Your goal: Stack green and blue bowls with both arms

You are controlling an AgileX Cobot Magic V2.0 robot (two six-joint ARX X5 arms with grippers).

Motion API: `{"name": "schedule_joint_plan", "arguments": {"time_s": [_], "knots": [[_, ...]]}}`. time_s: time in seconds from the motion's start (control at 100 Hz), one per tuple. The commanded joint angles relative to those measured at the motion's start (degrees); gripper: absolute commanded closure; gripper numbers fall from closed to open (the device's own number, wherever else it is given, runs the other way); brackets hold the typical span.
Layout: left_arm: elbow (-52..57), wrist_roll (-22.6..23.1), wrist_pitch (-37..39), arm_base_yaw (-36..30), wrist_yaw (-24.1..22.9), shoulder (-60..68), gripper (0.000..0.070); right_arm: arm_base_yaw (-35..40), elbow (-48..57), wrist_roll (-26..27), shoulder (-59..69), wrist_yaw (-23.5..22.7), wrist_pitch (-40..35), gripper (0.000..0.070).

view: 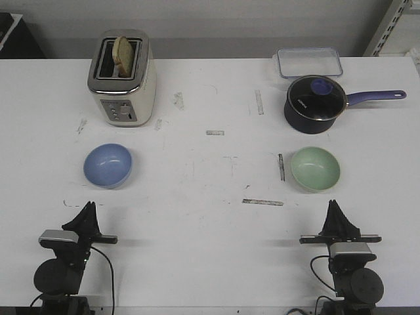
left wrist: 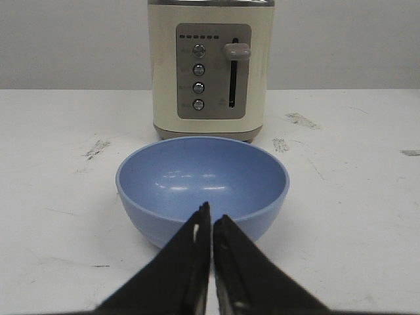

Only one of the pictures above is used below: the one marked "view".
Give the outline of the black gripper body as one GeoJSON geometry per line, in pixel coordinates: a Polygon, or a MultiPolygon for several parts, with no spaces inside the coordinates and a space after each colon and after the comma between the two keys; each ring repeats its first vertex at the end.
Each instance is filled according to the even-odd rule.
{"type": "Polygon", "coordinates": [[[300,244],[325,244],[328,250],[328,268],[332,275],[348,274],[364,268],[365,265],[377,259],[377,255],[372,252],[370,255],[342,255],[331,258],[329,256],[329,247],[336,242],[364,242],[378,243],[382,240],[377,234],[362,234],[361,236],[324,236],[301,235],[300,244]]]}
{"type": "Polygon", "coordinates": [[[60,237],[53,241],[53,251],[57,258],[74,270],[84,271],[94,243],[116,244],[117,236],[100,232],[98,223],[83,220],[82,223],[62,225],[60,237]]]}

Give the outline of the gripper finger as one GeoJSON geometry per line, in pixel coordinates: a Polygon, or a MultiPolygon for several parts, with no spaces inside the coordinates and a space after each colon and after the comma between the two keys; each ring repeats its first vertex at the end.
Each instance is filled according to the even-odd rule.
{"type": "Polygon", "coordinates": [[[335,221],[338,235],[360,235],[360,229],[354,226],[342,212],[335,200],[335,221]]]}
{"type": "Polygon", "coordinates": [[[337,202],[334,199],[329,200],[327,215],[322,228],[323,234],[337,233],[337,202]]]}
{"type": "Polygon", "coordinates": [[[93,234],[100,233],[100,228],[98,225],[98,219],[96,215],[96,203],[94,201],[91,202],[91,226],[93,229],[93,234]]]}
{"type": "Polygon", "coordinates": [[[89,227],[92,202],[88,201],[84,208],[75,216],[70,223],[71,230],[83,230],[89,227]]]}

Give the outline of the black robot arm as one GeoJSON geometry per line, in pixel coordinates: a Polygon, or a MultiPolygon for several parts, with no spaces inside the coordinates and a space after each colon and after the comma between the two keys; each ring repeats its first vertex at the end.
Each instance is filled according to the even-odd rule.
{"type": "Polygon", "coordinates": [[[79,295],[87,261],[94,243],[116,244],[117,236],[100,232],[96,204],[88,201],[73,220],[60,230],[45,230],[38,238],[41,247],[53,250],[55,258],[46,260],[35,271],[33,284],[41,293],[40,314],[94,314],[88,298],[79,295]]]}
{"type": "Polygon", "coordinates": [[[315,314],[372,314],[384,293],[380,276],[366,268],[377,256],[369,243],[382,240],[377,234],[362,234],[344,215],[336,200],[328,203],[327,215],[321,232],[302,235],[301,244],[327,246],[328,270],[333,278],[329,288],[340,300],[326,297],[320,311],[315,314]]]}

